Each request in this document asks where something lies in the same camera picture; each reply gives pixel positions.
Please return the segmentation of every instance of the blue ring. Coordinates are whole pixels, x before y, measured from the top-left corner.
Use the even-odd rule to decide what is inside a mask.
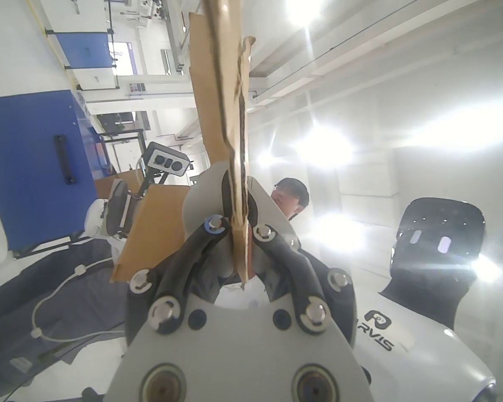
[[[219,235],[220,233],[223,233],[225,231],[225,227],[220,227],[217,230],[212,230],[211,229],[211,227],[209,226],[209,221],[212,218],[220,218],[220,219],[222,219],[223,216],[222,215],[212,215],[212,216],[209,216],[209,218],[207,218],[205,220],[205,223],[203,224],[203,226],[205,227],[205,230],[207,230],[207,232],[210,233],[211,235]]]

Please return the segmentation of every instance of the cardboard piece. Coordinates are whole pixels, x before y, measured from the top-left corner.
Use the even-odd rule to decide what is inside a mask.
[[[183,245],[182,205],[189,190],[190,186],[149,186],[112,280],[129,281],[138,270],[156,266]]]
[[[249,54],[242,42],[241,0],[201,0],[205,16],[190,15],[190,75],[203,141],[211,163],[229,161],[233,262],[248,278],[246,99]]]
[[[129,190],[132,193],[137,193],[140,189],[140,183],[136,179],[136,172],[138,172],[138,177],[143,180],[143,174],[140,169],[129,170],[128,172],[118,173],[117,175],[107,176],[106,178],[101,178],[100,180],[95,180],[95,188],[97,189],[97,197],[100,199],[108,199],[110,196],[110,190],[112,189],[112,184],[114,180],[120,179],[125,180]]]

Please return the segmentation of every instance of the bright light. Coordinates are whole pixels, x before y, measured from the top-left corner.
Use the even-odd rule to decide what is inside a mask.
[[[455,111],[416,132],[407,145],[474,150],[503,140],[503,102]]]
[[[342,166],[353,156],[353,147],[336,129],[318,125],[294,148],[304,162],[321,168]]]
[[[315,224],[313,237],[334,251],[352,252],[364,247],[364,227],[340,213],[321,216]]]
[[[276,158],[272,156],[270,152],[263,152],[259,155],[259,164],[262,168],[267,168],[273,166],[276,163]]]
[[[287,0],[290,21],[298,26],[306,26],[320,15],[322,0]]]
[[[501,268],[485,255],[481,254],[479,254],[477,260],[472,262],[472,268],[477,274],[478,279],[486,283],[493,283],[501,275]]]

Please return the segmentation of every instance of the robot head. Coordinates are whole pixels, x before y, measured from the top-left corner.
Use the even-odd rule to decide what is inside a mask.
[[[481,250],[485,217],[474,205],[419,198],[406,208],[392,251],[391,276],[439,293],[447,283],[469,287]]]

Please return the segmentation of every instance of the cabinet handle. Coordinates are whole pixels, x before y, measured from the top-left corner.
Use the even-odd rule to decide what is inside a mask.
[[[54,135],[54,147],[56,147],[56,154],[58,155],[60,169],[62,169],[63,179],[65,180],[65,184],[70,186],[71,184],[76,184],[77,179],[75,178],[71,170],[66,146],[67,137],[65,135]]]

